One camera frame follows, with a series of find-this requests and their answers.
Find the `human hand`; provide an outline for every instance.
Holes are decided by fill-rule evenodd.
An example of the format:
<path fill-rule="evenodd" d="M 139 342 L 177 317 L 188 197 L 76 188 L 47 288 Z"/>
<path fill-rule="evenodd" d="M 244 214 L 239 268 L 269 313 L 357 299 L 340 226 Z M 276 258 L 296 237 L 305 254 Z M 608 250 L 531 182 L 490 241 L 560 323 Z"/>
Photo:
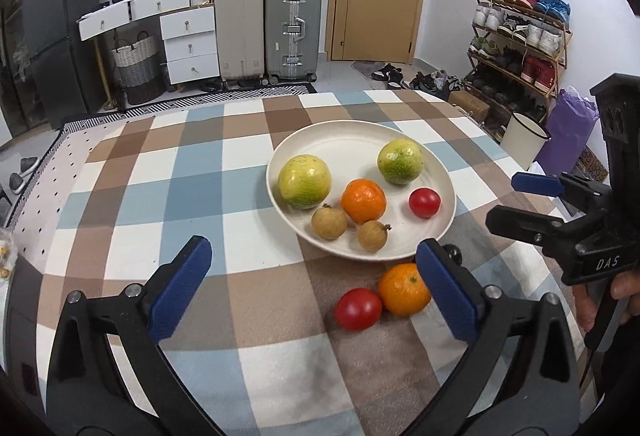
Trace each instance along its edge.
<path fill-rule="evenodd" d="M 598 306 L 587 295 L 586 285 L 572 286 L 578 325 L 589 332 L 593 328 Z M 614 299 L 630 297 L 629 304 L 620 319 L 625 324 L 631 317 L 640 315 L 640 270 L 619 273 L 611 283 L 611 296 Z"/>

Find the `checkered tablecloth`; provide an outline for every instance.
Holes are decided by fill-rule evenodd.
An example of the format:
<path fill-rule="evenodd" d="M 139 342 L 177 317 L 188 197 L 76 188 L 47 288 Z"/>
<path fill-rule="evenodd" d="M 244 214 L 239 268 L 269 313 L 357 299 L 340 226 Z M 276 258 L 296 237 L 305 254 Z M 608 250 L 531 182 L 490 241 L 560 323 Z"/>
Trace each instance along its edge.
<path fill-rule="evenodd" d="M 95 297 L 144 283 L 202 235 L 214 248 L 210 271 L 161 346 L 216 423 L 230 435 L 400 433 L 466 346 L 452 338 L 433 301 L 408 319 L 384 314 L 360 333 L 338 328 L 338 298 L 351 288 L 374 289 L 389 265 L 313 248 L 267 195 L 274 148 L 301 127 L 337 119 L 385 124 L 428 147 L 458 195 L 442 242 L 462 249 L 482 285 L 530 299 L 557 293 L 582 350 L 555 264 L 484 226 L 496 204 L 554 213 L 551 201 L 514 192 L 510 177 L 519 168 L 492 139 L 449 104 L 409 90 L 245 100 L 123 124 L 92 150 L 62 210 L 38 322 L 55 328 L 74 289 Z M 113 346 L 122 356 L 117 340 Z M 477 408 L 495 394 L 510 352 Z"/>

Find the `orange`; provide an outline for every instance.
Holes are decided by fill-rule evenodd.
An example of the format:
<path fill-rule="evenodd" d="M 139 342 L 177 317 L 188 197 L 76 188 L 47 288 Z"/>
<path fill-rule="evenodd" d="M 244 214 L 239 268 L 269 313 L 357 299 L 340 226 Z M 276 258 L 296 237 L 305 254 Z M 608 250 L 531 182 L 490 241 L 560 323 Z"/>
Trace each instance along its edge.
<path fill-rule="evenodd" d="M 380 186 L 364 178 L 349 182 L 340 199 L 342 210 L 358 225 L 378 220 L 385 213 L 386 197 Z"/>
<path fill-rule="evenodd" d="M 387 270 L 378 283 L 378 295 L 385 308 L 400 317 L 418 313 L 431 300 L 415 263 L 402 263 Z"/>

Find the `green citrus fruit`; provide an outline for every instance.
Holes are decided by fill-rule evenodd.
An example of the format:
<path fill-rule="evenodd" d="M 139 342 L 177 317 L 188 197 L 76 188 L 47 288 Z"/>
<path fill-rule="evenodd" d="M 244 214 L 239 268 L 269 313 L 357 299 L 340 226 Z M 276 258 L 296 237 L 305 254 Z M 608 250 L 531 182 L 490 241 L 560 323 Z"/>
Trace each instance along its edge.
<path fill-rule="evenodd" d="M 287 204 L 296 209 L 311 209 L 328 196 L 331 173 L 317 156 L 294 156 L 280 170 L 278 188 Z"/>
<path fill-rule="evenodd" d="M 409 183 L 418 178 L 423 168 L 422 150 L 413 140 L 392 140 L 378 155 L 378 169 L 391 183 Z"/>

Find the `red tomato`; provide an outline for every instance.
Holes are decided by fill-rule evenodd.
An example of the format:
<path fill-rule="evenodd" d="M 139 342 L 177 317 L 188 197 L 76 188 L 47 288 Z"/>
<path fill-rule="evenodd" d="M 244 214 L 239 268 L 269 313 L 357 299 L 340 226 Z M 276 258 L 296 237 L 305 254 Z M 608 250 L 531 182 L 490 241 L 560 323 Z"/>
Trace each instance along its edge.
<path fill-rule="evenodd" d="M 409 196 L 409 209 L 419 218 L 431 218 L 440 209 L 440 196 L 433 189 L 422 187 Z"/>
<path fill-rule="evenodd" d="M 366 288 L 354 288 L 345 293 L 334 311 L 337 323 L 351 331 L 366 330 L 380 319 L 381 314 L 380 297 Z"/>

